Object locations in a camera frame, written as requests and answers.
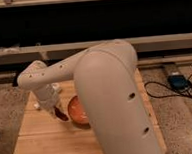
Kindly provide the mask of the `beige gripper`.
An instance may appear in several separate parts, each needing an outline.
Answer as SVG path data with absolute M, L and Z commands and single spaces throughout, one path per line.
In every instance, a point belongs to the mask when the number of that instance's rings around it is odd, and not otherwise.
M 59 101 L 59 93 L 62 88 L 59 83 L 46 84 L 44 87 L 36 89 L 37 102 L 34 103 L 34 108 L 37 110 L 44 109 L 49 113 L 55 112 L 55 107 Z

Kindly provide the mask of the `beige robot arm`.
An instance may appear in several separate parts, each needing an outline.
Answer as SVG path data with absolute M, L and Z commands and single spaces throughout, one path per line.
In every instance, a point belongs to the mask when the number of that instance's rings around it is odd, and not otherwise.
M 137 52 L 125 40 L 95 45 L 51 66 L 35 60 L 18 76 L 19 87 L 54 111 L 60 81 L 74 81 L 78 99 L 104 154 L 165 154 L 135 81 Z

